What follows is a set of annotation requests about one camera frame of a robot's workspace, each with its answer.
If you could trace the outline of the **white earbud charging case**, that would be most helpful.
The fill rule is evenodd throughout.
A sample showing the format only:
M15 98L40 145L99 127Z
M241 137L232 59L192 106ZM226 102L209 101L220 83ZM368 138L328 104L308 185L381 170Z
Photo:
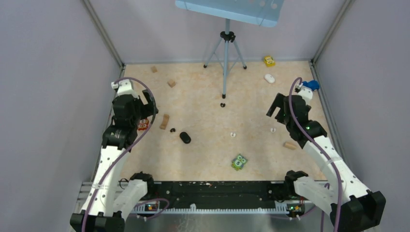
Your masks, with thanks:
M265 75L264 75L264 80L265 80L266 82L270 83L270 84L273 84L273 83L275 83L275 81L276 81L275 77L274 77L273 75L271 75L271 74L265 74Z

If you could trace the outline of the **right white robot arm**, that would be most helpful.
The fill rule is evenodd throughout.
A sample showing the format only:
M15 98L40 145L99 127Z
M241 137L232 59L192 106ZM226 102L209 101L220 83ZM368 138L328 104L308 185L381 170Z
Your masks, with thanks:
M380 224L386 198L380 191L371 191L347 166L338 154L326 130L309 119L308 98L278 93L267 116L275 116L286 126L290 137L310 155L327 178L329 188L322 187L303 171L290 170L285 175L283 192L289 199L299 196L311 201L327 214L337 232L362 232Z

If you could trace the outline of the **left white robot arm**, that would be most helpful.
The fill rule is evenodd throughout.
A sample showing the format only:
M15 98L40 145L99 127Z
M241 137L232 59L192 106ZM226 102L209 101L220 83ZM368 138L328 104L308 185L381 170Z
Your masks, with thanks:
M119 176L131 149L142 139L137 127L142 119L158 113L155 98L143 90L144 104L135 94L121 94L113 100L111 124L102 136L101 155L94 182L79 213L73 213L70 225L76 232L122 232L136 203L155 194L153 184L132 180L116 196Z

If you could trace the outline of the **black earbud charging case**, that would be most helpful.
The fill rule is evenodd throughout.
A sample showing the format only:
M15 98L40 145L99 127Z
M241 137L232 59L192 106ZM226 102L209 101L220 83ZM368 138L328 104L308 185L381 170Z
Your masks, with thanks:
M189 134L185 131L181 132L179 134L180 139L182 140L183 143L185 144L189 144L191 142L191 137L189 136Z

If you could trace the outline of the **orange red animal block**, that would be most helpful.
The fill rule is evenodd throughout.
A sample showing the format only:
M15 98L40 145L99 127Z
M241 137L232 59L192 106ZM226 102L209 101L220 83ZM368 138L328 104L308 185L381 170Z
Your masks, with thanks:
M149 119L141 119L137 125L137 130L138 131L145 131L149 126Z

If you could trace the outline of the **wooden arch block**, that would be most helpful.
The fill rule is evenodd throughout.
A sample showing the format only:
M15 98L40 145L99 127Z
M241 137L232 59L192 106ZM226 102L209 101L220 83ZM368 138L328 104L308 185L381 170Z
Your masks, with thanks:
M168 122L169 122L170 116L168 114L163 115L162 123L160 124L160 129L165 130Z

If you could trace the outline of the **wooden cylinder block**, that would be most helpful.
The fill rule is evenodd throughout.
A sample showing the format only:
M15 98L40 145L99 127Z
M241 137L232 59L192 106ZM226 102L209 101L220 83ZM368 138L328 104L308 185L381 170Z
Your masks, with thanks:
M283 147L289 149L289 150L296 150L297 149L297 145L292 143L292 142L285 142L283 144Z

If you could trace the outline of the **wooden cube block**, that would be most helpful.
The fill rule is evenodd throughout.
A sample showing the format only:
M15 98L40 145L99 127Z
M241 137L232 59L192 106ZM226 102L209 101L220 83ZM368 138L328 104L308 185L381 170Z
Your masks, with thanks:
M176 81L173 80L173 79L169 79L167 81L167 84L168 84L169 87L173 88L176 85Z

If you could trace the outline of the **blue toy car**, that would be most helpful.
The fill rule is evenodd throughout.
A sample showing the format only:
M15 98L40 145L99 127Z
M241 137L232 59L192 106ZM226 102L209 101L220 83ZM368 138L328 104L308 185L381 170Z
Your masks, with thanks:
M307 87L312 91L317 91L320 89L320 84L316 80L303 81L302 84L304 87Z

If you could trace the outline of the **light blue tripod stand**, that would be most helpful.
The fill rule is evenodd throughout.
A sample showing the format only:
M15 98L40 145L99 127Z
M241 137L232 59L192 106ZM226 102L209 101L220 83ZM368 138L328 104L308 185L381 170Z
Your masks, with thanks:
M233 69L235 64L240 61L242 64L242 68L246 70L248 68L243 55L240 51L240 48L238 46L238 43L236 41L236 34L230 30L230 25L231 25L231 20L230 19L225 19L225 28L224 30L220 33L220 39L214 46L212 53L208 56L206 59L203 68L206 69L213 57L216 58L217 62L220 64L222 68L222 75L223 75L223 84L222 84L222 94L221 97L222 99L226 98L227 94L227 78L230 73L230 71ZM221 61L216 54L216 51L219 47L220 44L223 44L223 61ZM235 51L237 53L237 58L236 60L232 63L232 65L229 65L229 47L230 44L233 44Z

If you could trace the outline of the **green owl number block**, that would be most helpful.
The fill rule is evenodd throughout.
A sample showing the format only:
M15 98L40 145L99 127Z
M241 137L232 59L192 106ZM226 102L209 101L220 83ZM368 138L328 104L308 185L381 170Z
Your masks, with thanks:
M231 163L231 167L234 168L236 171L242 170L245 164L248 162L248 159L241 154L238 154Z

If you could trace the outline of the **light blue perforated board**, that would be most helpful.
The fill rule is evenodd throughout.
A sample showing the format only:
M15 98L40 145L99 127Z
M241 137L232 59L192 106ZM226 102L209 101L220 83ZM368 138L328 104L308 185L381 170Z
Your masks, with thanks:
M278 23L284 0L176 0L180 9L262 27Z

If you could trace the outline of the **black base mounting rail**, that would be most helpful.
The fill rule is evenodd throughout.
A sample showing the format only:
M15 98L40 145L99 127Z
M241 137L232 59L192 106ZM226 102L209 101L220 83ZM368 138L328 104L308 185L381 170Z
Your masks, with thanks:
M149 182L142 197L150 203L145 212L195 211L246 212L263 210L271 214L303 214L310 207L279 181L162 181Z

